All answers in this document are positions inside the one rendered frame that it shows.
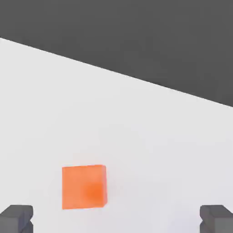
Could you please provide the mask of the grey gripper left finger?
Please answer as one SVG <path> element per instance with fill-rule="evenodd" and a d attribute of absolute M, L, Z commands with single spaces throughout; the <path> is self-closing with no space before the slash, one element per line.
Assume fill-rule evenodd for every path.
<path fill-rule="evenodd" d="M 0 213 L 0 233 L 33 233 L 33 207 L 10 205 Z"/>

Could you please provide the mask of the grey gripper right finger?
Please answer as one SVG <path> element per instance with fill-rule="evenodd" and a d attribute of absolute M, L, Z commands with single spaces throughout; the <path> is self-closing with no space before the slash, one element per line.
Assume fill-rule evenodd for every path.
<path fill-rule="evenodd" d="M 233 233 L 233 213 L 223 205 L 202 205 L 200 217 L 200 233 Z"/>

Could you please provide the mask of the small orange cube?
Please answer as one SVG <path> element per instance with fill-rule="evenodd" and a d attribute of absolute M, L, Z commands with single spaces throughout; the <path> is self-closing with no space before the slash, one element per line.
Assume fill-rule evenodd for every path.
<path fill-rule="evenodd" d="M 107 204 L 106 166 L 62 168 L 62 208 L 102 208 Z"/>

